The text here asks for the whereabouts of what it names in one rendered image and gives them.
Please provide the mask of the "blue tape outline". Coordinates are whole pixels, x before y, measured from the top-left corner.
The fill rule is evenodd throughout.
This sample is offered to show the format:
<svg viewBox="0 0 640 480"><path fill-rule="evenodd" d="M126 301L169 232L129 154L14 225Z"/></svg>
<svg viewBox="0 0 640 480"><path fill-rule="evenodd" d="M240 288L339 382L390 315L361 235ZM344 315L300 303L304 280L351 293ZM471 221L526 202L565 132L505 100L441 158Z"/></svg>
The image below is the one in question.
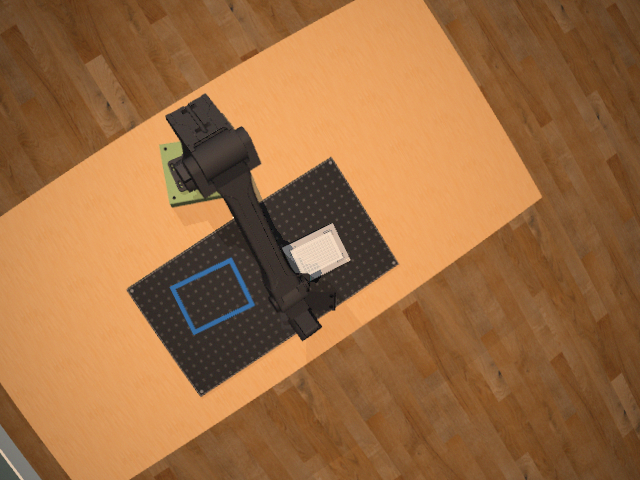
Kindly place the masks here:
<svg viewBox="0 0 640 480"><path fill-rule="evenodd" d="M218 268L221 268L221 267L223 267L223 266L225 266L225 265L227 265L229 263L230 263L230 265L231 265L231 267L232 267L232 269L233 269L233 271L234 271L234 273L235 273L235 275L236 275L236 277L237 277L237 279L239 281L239 284L240 284L240 286L241 286L241 288L242 288L242 290L243 290L243 292L244 292L249 304L247 304L247 305L245 305L245 306L243 306L243 307L241 307L241 308L239 308L237 310L234 310L234 311L232 311L232 312L230 312L230 313L228 313L228 314L226 314L226 315L224 315L224 316L222 316L222 317L220 317L220 318L218 318L218 319L216 319L216 320L214 320L214 321L212 321L212 322L210 322L210 323L208 323L208 324L206 324L204 326L201 326L201 327L195 329L195 327L194 327L194 325L193 325L193 323L192 323L192 321L191 321L191 319L190 319L190 317L189 317L189 315L188 315L188 313L187 313L187 311L186 311L186 309L185 309L185 307L184 307L184 305L183 305L183 303L182 303L182 301L181 301L176 289L181 287L181 286L183 286L183 285L185 285L185 284L187 284L187 283L189 283L189 282L191 282L191 281L194 281L194 280L196 280L196 279L198 279L198 278L200 278L200 277L202 277L202 276L204 276L204 275L206 275L206 274L208 274L208 273L210 273L210 272L212 272L212 271L214 271L214 270L216 270ZM224 320L226 320L226 319L228 319L228 318L230 318L230 317L232 317L232 316L234 316L234 315L236 315L236 314L238 314L240 312L243 312L243 311L255 306L255 304L254 304L254 302L253 302L253 300L252 300L252 298L251 298L251 296L250 296L250 294L249 294L249 292L248 292L248 290L247 290L247 288L246 288L246 286L244 284L244 281L243 281L243 279L242 279L242 277L241 277L241 275L240 275L240 273L239 273L239 271L238 271L238 269L237 269L232 257L227 259L227 260L225 260L225 261L223 261L223 262L221 262L221 263L219 263L219 264L216 264L216 265L214 265L214 266L212 266L212 267L210 267L210 268L208 268L208 269L206 269L206 270L204 270L204 271L202 271L202 272L200 272L200 273L198 273L198 274L196 274L194 276L191 276L191 277L189 277L189 278L187 278L187 279L185 279L185 280L183 280L183 281L181 281L181 282L179 282L179 283L177 283L177 284L175 284L173 286L171 286L170 289L171 289L171 291L172 291L172 293L173 293L173 295L174 295L174 297L175 297L175 299L176 299L176 301L177 301L177 303L178 303L178 305L179 305L179 307L180 307L180 309L181 309L181 311L182 311L182 313L183 313L183 315L184 315L184 317L185 317L185 319L186 319L186 321L187 321L187 323L188 323L193 335L195 335L195 334L197 334L197 333L199 333L199 332L201 332L201 331L203 331L205 329L208 329L208 328L210 328L210 327L212 327L212 326L214 326L214 325L216 325L216 324L218 324L218 323L220 323L220 322L222 322L222 321L224 321Z"/></svg>

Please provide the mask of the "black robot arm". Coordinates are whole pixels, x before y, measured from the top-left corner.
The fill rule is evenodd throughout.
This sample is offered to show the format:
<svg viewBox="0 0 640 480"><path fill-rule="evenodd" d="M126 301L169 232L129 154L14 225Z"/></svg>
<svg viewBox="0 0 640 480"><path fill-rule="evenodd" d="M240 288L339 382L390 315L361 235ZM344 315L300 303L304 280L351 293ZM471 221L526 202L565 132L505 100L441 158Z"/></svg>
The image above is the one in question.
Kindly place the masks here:
<svg viewBox="0 0 640 480"><path fill-rule="evenodd" d="M250 171L262 163L248 132L234 130L206 93L165 117L183 150L168 162L178 190L186 191L185 184L204 198L222 196L259 265L268 298L306 340L322 328L311 310L335 311L336 293L309 292L306 279L287 264L254 192Z"/></svg>

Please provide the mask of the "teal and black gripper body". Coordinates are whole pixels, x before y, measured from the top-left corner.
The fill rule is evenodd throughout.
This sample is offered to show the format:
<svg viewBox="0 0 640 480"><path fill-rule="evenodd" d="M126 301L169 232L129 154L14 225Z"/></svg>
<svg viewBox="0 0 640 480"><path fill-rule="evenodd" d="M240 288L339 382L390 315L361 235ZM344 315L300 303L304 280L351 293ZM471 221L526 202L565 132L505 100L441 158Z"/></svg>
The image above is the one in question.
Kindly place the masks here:
<svg viewBox="0 0 640 480"><path fill-rule="evenodd" d="M303 276L306 281L308 282L309 286L310 286L310 274L309 273L296 273L297 276ZM286 316L285 313L280 314L280 320L281 320L281 328L283 329L293 329L292 326L289 324L288 322L288 317Z"/></svg>

